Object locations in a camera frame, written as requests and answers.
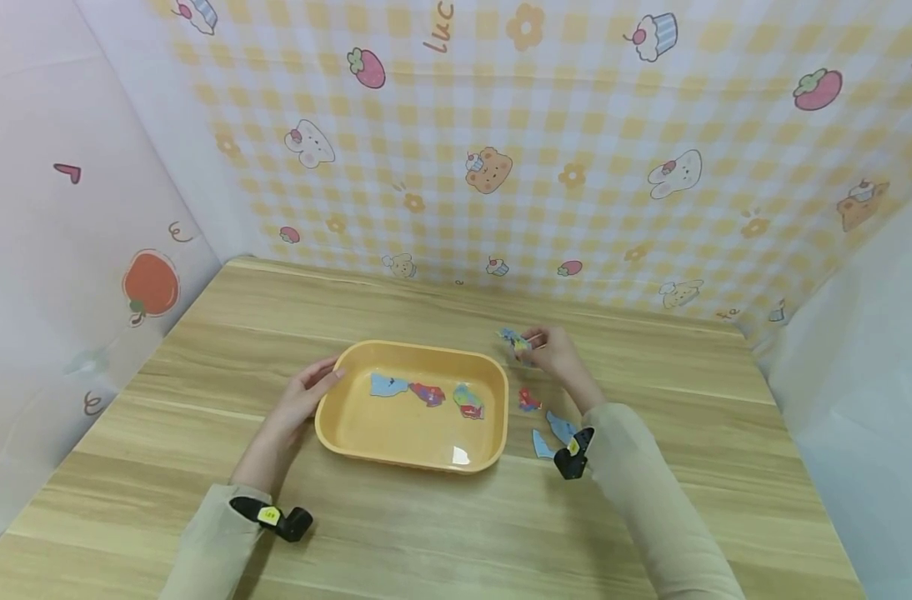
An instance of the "blue puzzle piece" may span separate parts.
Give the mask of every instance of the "blue puzzle piece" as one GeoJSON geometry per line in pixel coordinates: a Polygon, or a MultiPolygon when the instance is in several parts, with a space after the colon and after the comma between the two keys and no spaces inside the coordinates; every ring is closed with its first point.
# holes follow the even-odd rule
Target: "blue puzzle piece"
{"type": "Polygon", "coordinates": [[[557,417],[553,411],[546,411],[546,421],[549,421],[549,428],[553,430],[553,435],[562,443],[569,443],[578,431],[576,425],[557,417]]]}
{"type": "Polygon", "coordinates": [[[409,382],[395,377],[383,377],[378,372],[369,375],[369,396],[390,398],[409,389],[409,382]]]}
{"type": "Polygon", "coordinates": [[[546,446],[546,441],[543,439],[543,436],[539,435],[539,431],[536,429],[533,430],[533,449],[536,449],[537,458],[553,458],[556,455],[556,452],[553,452],[549,449],[549,446],[546,446]]]}

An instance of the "sleeve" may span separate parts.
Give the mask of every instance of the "sleeve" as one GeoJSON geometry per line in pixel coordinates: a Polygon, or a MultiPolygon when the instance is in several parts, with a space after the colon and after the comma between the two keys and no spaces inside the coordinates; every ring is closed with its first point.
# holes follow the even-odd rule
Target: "sleeve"
{"type": "Polygon", "coordinates": [[[659,600],[743,599],[733,569],[669,470],[642,419],[625,404],[587,412],[593,480],[626,522],[659,600]]]}
{"type": "Polygon", "coordinates": [[[261,528],[229,506],[245,495],[272,498],[246,486],[214,485],[179,538],[176,562],[160,600],[229,600],[253,554],[261,528]]]}

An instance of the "right hand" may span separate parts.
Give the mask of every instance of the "right hand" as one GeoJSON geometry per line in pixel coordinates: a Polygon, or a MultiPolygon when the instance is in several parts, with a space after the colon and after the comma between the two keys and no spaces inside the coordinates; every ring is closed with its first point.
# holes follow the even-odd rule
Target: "right hand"
{"type": "Polygon", "coordinates": [[[568,380],[586,372],[575,343],[562,327],[532,327],[522,337],[533,349],[519,352],[517,358],[533,362],[553,378],[568,380]]]}

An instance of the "bunny print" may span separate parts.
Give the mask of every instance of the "bunny print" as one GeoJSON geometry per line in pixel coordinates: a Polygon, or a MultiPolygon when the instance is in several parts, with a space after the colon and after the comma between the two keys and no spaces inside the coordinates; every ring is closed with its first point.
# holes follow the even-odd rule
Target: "bunny print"
{"type": "Polygon", "coordinates": [[[390,268],[395,277],[416,277],[416,265],[412,254],[397,254],[395,257],[383,257],[383,264],[390,268]]]}
{"type": "Polygon", "coordinates": [[[286,148],[299,154],[299,162],[307,169],[315,169],[320,163],[333,163],[336,160],[336,152],[323,132],[305,119],[299,121],[294,130],[287,132],[283,141],[286,148]]]}
{"type": "Polygon", "coordinates": [[[703,157],[698,150],[688,150],[676,160],[669,160],[650,172],[649,182],[656,185],[650,196],[663,200],[673,192],[690,189],[703,174],[703,157]]]}

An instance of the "wooden table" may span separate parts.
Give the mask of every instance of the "wooden table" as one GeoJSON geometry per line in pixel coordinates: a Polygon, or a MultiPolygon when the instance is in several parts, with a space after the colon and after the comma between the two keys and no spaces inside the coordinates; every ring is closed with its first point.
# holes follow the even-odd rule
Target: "wooden table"
{"type": "MultiPolygon", "coordinates": [[[[286,378],[365,339],[500,356],[494,331],[563,324],[613,400],[650,425],[748,598],[861,598],[742,336],[726,324],[492,295],[257,259],[217,275],[0,539],[0,600],[155,598],[178,537],[227,479],[286,378]]],[[[473,476],[332,454],[310,436],[281,493],[311,536],[264,536],[237,598],[652,598],[589,478],[534,456],[552,440],[509,367],[505,454],[473,476]]]]}

